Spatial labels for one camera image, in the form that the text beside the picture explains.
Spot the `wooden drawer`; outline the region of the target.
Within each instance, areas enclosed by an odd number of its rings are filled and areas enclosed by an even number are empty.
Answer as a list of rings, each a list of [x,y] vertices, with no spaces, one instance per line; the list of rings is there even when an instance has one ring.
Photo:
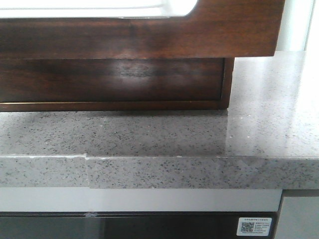
[[[221,58],[2,60],[0,100],[217,100],[221,97],[223,72]]]
[[[0,21],[1,59],[273,56],[282,0],[201,0],[166,19],[15,18]]]

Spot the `white drawer handle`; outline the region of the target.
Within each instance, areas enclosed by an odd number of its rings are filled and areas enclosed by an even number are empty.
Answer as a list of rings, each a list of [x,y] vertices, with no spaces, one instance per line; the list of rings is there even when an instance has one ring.
[[[167,18],[190,14],[196,0],[2,0],[1,18]]]

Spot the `dark wooden drawer cabinet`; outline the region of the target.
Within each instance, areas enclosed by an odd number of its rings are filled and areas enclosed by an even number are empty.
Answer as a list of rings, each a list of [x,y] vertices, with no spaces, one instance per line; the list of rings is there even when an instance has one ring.
[[[224,61],[221,97],[217,100],[184,101],[110,101],[110,102],[17,102],[0,101],[3,112],[32,111],[131,111],[131,110],[223,110],[228,108],[233,58],[221,58]]]

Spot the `white QR code sticker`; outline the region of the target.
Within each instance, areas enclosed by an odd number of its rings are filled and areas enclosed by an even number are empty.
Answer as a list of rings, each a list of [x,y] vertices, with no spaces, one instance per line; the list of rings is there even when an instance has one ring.
[[[271,224],[272,218],[239,218],[236,235],[266,237]]]

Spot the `white curtain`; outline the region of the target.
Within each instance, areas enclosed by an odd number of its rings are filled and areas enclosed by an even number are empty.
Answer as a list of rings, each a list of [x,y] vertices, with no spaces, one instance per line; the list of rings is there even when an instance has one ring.
[[[276,51],[305,51],[317,0],[287,0],[283,8],[283,15],[276,46]]]

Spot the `grey cabinet panel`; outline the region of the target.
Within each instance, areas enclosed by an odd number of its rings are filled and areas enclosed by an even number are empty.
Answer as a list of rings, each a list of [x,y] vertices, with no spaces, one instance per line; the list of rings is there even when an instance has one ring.
[[[319,191],[284,190],[280,204],[276,239],[319,237]]]

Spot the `black oven front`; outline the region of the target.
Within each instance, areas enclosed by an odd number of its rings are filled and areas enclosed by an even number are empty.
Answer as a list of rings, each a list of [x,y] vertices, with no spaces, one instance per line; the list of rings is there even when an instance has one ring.
[[[275,212],[103,212],[0,215],[2,239],[272,239]],[[237,236],[239,218],[272,218],[266,237]]]

